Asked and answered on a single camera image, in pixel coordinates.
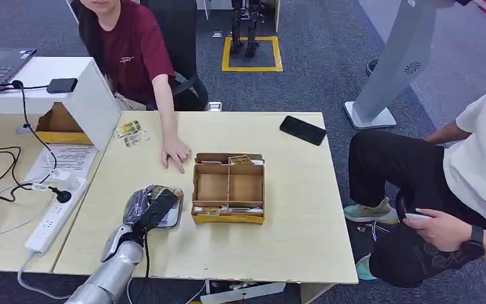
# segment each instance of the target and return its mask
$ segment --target small box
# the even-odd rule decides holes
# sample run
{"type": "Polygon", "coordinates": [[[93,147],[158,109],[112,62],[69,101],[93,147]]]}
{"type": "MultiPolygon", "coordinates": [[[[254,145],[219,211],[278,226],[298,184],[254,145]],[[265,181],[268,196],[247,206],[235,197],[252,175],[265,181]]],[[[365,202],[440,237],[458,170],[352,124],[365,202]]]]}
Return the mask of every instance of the small box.
{"type": "Polygon", "coordinates": [[[191,216],[195,223],[263,224],[265,160],[260,154],[198,153],[193,185],[191,216]],[[229,164],[229,157],[241,155],[254,164],[229,164]]]}

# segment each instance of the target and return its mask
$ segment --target maroon t-shirt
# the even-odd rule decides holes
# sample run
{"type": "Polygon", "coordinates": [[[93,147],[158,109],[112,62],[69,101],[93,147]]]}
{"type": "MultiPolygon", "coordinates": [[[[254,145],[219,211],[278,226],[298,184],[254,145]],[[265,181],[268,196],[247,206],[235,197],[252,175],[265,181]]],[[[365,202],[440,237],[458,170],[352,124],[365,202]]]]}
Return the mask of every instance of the maroon t-shirt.
{"type": "Polygon", "coordinates": [[[155,100],[152,80],[174,76],[158,23],[145,6],[121,0],[115,28],[101,29],[103,62],[113,89],[126,98],[148,103],[155,100]]]}

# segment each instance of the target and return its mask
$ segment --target teal sneaker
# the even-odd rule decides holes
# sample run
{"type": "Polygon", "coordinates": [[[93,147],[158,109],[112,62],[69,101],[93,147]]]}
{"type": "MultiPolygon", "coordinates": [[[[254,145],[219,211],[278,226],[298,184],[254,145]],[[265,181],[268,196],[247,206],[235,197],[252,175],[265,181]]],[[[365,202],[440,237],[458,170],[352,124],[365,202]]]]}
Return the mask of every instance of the teal sneaker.
{"type": "Polygon", "coordinates": [[[363,281],[377,280],[377,278],[374,277],[370,272],[370,255],[371,253],[364,256],[355,265],[357,269],[357,276],[363,281]]]}
{"type": "Polygon", "coordinates": [[[389,205],[389,198],[384,198],[375,208],[363,205],[347,206],[344,208],[344,216],[346,219],[358,223],[376,220],[383,224],[392,225],[399,221],[396,209],[389,205]]]}

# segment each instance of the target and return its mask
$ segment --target humanoid robot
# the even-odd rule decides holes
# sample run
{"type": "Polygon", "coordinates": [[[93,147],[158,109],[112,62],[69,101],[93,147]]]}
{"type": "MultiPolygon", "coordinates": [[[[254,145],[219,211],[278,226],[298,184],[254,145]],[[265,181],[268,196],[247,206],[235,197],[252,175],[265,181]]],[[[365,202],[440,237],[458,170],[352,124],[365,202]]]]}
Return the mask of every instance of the humanoid robot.
{"type": "Polygon", "coordinates": [[[232,46],[230,54],[239,54],[243,47],[241,42],[241,20],[249,20],[249,33],[245,57],[252,58],[256,54],[258,43],[256,42],[256,28],[260,18],[260,0],[247,0],[247,7],[243,7],[243,0],[232,0],[234,17],[232,18],[232,46]]]}
{"type": "Polygon", "coordinates": [[[117,304],[143,257],[148,231],[157,227],[183,193],[150,186],[127,203],[123,224],[107,240],[103,264],[79,286],[65,304],[117,304]]]}

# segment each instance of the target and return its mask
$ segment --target long black hair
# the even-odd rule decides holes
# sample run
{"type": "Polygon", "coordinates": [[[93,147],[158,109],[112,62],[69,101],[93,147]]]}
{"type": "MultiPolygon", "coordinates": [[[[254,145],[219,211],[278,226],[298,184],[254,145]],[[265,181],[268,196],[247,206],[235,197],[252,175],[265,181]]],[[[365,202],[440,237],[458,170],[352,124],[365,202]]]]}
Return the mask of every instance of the long black hair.
{"type": "Polygon", "coordinates": [[[89,55],[94,58],[102,73],[105,73],[103,65],[103,42],[101,41],[101,27],[97,15],[84,6],[80,0],[73,0],[72,10],[79,21],[79,37],[87,47],[89,55]]]}

